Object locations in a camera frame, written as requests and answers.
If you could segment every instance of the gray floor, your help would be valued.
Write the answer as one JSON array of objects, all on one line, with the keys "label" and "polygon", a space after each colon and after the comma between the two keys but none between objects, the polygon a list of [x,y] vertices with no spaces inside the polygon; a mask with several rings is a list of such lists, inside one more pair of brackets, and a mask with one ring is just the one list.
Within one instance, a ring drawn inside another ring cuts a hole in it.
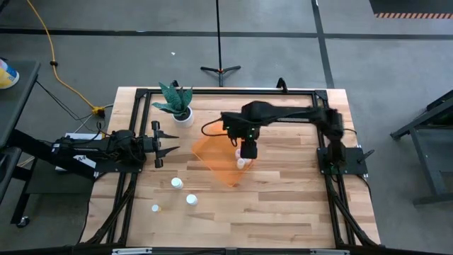
[{"label": "gray floor", "polygon": [[[215,31],[214,1],[34,0],[51,28]],[[316,31],[310,0],[220,0],[222,29],[246,32]],[[453,20],[375,19],[368,1],[319,0],[326,33],[452,34]],[[12,1],[0,26],[39,28],[24,0]],[[88,107],[59,85],[47,64],[44,35],[0,35],[0,55],[43,63],[39,80],[81,115]],[[112,103],[118,86],[150,86],[179,80],[184,86],[216,86],[199,66],[217,66],[215,38],[52,36],[59,73],[97,105]],[[226,86],[325,88],[317,39],[222,38],[224,66],[240,64]],[[452,253],[453,204],[414,208],[429,194],[410,138],[389,133],[417,116],[452,88],[453,41],[327,40],[336,88],[347,90],[358,138],[376,152],[367,160],[382,244]],[[53,140],[75,130],[73,121],[35,87],[19,128]],[[21,183],[14,182],[0,207],[0,250],[75,244],[86,216],[85,195],[34,196],[25,229],[8,221]]]}]

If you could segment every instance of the light stand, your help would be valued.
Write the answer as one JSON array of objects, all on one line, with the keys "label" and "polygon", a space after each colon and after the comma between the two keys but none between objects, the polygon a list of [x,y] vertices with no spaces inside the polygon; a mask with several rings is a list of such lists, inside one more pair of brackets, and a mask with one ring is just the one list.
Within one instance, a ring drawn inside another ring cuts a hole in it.
[{"label": "light stand", "polygon": [[223,87],[224,86],[224,74],[226,74],[228,71],[231,71],[231,70],[238,70],[241,68],[241,66],[228,67],[228,68],[222,69],[222,47],[220,45],[219,0],[215,1],[215,6],[216,6],[216,12],[217,12],[217,41],[219,43],[219,69],[210,68],[210,67],[201,67],[201,70],[211,71],[211,72],[215,72],[216,74],[218,74],[219,75],[219,86]]}]

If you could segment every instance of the butcher block tabletop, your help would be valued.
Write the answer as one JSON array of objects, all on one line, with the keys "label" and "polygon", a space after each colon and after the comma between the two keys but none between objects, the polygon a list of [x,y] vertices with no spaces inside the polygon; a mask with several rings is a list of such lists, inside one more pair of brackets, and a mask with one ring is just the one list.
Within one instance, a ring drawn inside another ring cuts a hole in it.
[{"label": "butcher block tabletop", "polygon": [[[129,128],[136,89],[118,88],[108,132]],[[327,89],[327,94],[330,107],[343,114],[345,128],[354,129],[346,91]],[[127,238],[129,247],[335,247],[326,183],[319,173],[316,157],[318,139],[314,125],[273,123],[262,127],[258,158],[232,188],[217,179],[192,153],[193,144],[202,138],[200,129],[205,123],[218,119],[221,111],[239,112],[251,101],[267,101],[275,106],[311,106],[310,96],[194,93],[190,106],[195,121],[186,129],[177,128],[170,114],[150,108],[149,122],[157,120],[166,134],[179,136],[179,139],[161,139],[162,147],[179,148],[164,158],[164,167],[160,169],[154,168],[154,154],[147,155],[134,197]],[[153,94],[151,102],[164,103],[165,99]],[[151,123],[146,133],[152,135]],[[355,134],[345,131],[343,143],[355,147]],[[92,237],[111,212],[118,176],[109,173],[95,182],[81,241]],[[174,177],[182,179],[182,190],[171,186]],[[344,176],[344,180],[350,212],[369,237],[379,243],[366,185],[356,176]],[[185,201],[190,193],[198,198],[196,206]],[[162,210],[153,212],[154,204]],[[338,215],[346,242],[344,219]],[[116,237],[120,234],[121,217]]]}]

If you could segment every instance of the wheel caster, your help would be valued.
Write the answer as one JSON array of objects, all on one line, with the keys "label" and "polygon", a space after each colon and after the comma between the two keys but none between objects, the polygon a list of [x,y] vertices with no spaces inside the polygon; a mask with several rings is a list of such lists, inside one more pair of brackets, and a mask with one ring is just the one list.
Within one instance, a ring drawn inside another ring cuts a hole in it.
[{"label": "wheel caster", "polygon": [[30,219],[28,218],[28,216],[23,216],[21,218],[21,221],[18,224],[16,224],[16,227],[23,228],[26,227],[28,223],[30,223]]}]

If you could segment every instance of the yellow cable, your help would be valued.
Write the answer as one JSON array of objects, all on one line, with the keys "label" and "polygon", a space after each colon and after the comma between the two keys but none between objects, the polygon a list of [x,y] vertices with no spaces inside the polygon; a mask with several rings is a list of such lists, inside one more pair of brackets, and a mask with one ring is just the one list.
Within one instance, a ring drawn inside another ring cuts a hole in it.
[{"label": "yellow cable", "polygon": [[[38,19],[40,20],[44,30],[45,30],[45,33],[47,34],[47,38],[49,39],[49,44],[50,44],[50,51],[52,52],[52,61],[53,62],[56,62],[55,60],[55,51],[54,51],[54,45],[52,43],[52,39],[50,38],[50,34],[49,34],[49,30],[47,29],[47,26],[44,24],[44,21],[41,19],[41,16],[39,15],[39,13],[36,11],[35,7],[31,4],[30,0],[27,0],[28,2],[28,5],[30,5],[31,9],[33,10],[33,12],[35,13],[36,17],[38,17]],[[80,96],[80,98],[82,98],[82,100],[85,101],[85,103],[87,103],[90,107],[91,107],[91,110],[93,112],[94,115],[100,115],[100,112],[104,112],[104,107],[98,107],[98,106],[94,106],[92,103],[90,103],[85,97],[84,95],[82,95],[80,92],[78,92],[76,89],[72,88],[70,85],[66,84],[64,81],[62,81],[59,77],[58,77],[58,74],[57,74],[57,68],[56,66],[52,65],[52,68],[54,70],[54,75],[55,75],[55,78],[57,79],[57,81],[59,83],[61,83],[63,86],[67,87],[69,90],[71,90],[72,92],[76,93],[77,95]]]}]

